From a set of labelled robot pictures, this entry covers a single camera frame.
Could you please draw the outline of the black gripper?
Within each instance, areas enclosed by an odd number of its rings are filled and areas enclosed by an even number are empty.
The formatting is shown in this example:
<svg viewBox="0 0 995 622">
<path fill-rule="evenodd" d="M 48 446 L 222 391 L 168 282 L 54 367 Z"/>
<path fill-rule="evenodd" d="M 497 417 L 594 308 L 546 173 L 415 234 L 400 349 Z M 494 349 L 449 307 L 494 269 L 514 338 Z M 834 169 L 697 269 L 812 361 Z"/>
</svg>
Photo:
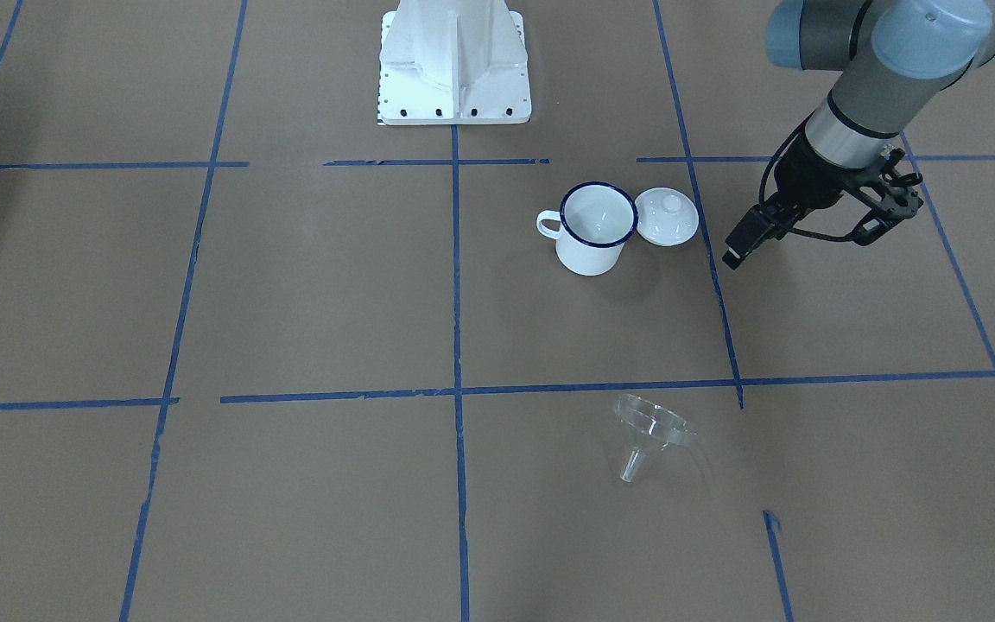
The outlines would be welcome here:
<svg viewBox="0 0 995 622">
<path fill-rule="evenodd" d="M 805 138 L 787 139 L 770 158 L 761 178 L 761 206 L 776 221 L 776 232 L 767 240 L 794 235 L 862 247 L 876 243 L 915 217 L 925 204 L 919 192 L 922 176 L 902 174 L 897 169 L 904 157 L 899 147 L 888 152 L 882 149 L 870 156 L 864 167 L 846 168 L 821 157 Z M 832 208 L 844 198 L 865 206 L 865 215 L 849 232 L 829 235 L 799 225 L 807 216 Z"/>
</svg>

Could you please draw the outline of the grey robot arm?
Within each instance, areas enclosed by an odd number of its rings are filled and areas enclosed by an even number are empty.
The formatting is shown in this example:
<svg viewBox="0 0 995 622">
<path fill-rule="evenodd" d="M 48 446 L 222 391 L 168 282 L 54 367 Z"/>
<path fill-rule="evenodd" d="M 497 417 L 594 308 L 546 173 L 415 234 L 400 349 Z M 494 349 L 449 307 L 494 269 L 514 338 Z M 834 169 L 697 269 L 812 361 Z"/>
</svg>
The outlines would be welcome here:
<svg viewBox="0 0 995 622">
<path fill-rule="evenodd" d="M 766 52 L 774 66 L 832 71 L 836 82 L 764 172 L 773 194 L 751 213 L 759 239 L 852 196 L 867 215 L 844 243 L 872 244 L 916 216 L 918 174 L 902 174 L 896 138 L 935 95 L 995 59 L 995 1 L 782 1 Z"/>
</svg>

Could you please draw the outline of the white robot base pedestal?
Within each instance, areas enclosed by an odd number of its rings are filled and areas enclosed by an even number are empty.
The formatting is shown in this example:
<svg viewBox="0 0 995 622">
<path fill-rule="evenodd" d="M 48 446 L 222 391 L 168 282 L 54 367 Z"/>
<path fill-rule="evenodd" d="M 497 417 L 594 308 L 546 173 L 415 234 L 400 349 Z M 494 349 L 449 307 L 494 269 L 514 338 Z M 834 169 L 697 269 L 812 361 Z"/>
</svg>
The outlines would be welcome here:
<svg viewBox="0 0 995 622">
<path fill-rule="evenodd" d="M 377 122 L 525 124 L 528 41 L 505 1 L 400 1 L 383 13 Z"/>
</svg>

